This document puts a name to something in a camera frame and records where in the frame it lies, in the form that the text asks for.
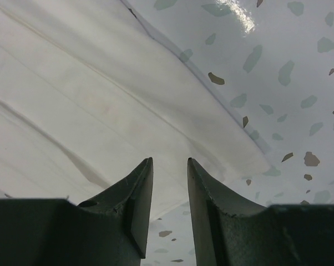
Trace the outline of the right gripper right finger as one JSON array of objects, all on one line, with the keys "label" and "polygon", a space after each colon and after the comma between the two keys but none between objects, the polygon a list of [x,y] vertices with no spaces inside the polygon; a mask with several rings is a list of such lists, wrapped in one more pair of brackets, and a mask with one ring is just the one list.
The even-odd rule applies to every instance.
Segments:
[{"label": "right gripper right finger", "polygon": [[334,204],[261,206],[188,159],[197,265],[334,265]]}]

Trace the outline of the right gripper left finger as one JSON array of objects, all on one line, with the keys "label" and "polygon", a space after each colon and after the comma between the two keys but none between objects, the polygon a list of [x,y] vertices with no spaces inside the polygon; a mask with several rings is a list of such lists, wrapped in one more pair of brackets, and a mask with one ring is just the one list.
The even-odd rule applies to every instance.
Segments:
[{"label": "right gripper left finger", "polygon": [[139,265],[146,256],[153,160],[74,205],[0,199],[0,265]]}]

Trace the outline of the white t shirt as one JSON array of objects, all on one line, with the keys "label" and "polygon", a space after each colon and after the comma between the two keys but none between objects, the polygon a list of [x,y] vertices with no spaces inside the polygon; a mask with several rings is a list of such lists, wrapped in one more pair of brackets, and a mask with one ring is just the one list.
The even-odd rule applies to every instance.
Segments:
[{"label": "white t shirt", "polygon": [[0,190],[73,203],[154,163],[150,218],[187,199],[193,157],[227,184],[263,153],[119,1],[0,1]]}]

